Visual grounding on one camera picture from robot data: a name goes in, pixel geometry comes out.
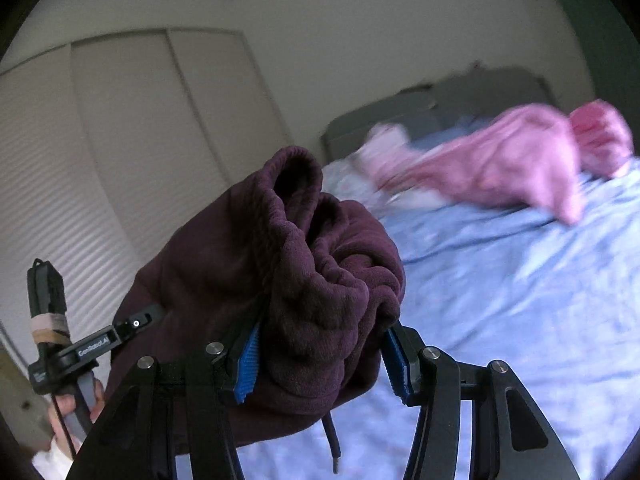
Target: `metal screw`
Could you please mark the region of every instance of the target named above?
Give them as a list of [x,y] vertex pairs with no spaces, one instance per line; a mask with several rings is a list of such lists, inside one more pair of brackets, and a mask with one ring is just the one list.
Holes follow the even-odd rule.
[[491,362],[491,368],[493,368],[496,372],[503,374],[509,371],[509,365],[504,361],[500,361],[500,359],[496,359]]
[[422,355],[427,359],[437,359],[440,357],[440,350],[435,346],[425,346],[425,348],[422,349]]
[[145,355],[138,359],[138,368],[142,368],[143,370],[147,370],[154,365],[154,359],[151,356]]
[[223,351],[225,351],[225,346],[218,341],[214,341],[213,343],[209,343],[205,350],[209,355],[220,355]]

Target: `closet door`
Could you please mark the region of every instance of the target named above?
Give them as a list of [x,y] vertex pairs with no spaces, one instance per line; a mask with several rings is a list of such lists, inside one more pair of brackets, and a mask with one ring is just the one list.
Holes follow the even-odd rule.
[[242,180],[291,144],[242,35],[171,30],[169,40],[229,179]]
[[177,228],[288,143],[239,34],[106,36],[0,75],[0,338],[14,360],[36,359],[34,258],[62,273],[78,340]]
[[163,32],[81,43],[71,59],[100,181],[138,256],[149,261],[230,183]]
[[111,322],[142,263],[95,172],[70,74],[66,46],[0,76],[0,325],[23,371],[38,357],[26,280],[35,258],[63,275],[76,340]]

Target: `label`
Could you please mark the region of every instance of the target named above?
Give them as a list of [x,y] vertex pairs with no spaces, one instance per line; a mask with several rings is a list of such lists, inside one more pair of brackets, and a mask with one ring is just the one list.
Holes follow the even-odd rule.
[[108,345],[110,342],[111,342],[110,339],[106,335],[104,335],[104,336],[102,336],[101,339],[99,339],[95,343],[92,343],[89,346],[85,346],[82,350],[79,350],[78,351],[78,357],[82,357],[83,355],[86,355],[89,352],[97,350],[98,348],[100,348],[102,346]]

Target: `pink pillow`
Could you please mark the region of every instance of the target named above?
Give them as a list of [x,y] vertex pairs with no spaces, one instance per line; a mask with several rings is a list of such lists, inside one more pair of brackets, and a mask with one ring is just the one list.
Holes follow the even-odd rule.
[[585,171],[605,178],[626,175],[634,146],[631,130],[618,110],[596,100],[576,108],[569,119]]

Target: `pink blanket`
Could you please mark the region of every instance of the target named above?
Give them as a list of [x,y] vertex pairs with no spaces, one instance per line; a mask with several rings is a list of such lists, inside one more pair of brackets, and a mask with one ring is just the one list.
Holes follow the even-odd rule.
[[542,104],[511,108],[483,130],[429,152],[408,143],[399,124],[378,124],[356,152],[356,163],[391,193],[418,187],[488,207],[525,203],[566,224],[582,217],[580,168],[604,178],[622,176],[633,153],[625,120],[603,101],[569,117]]

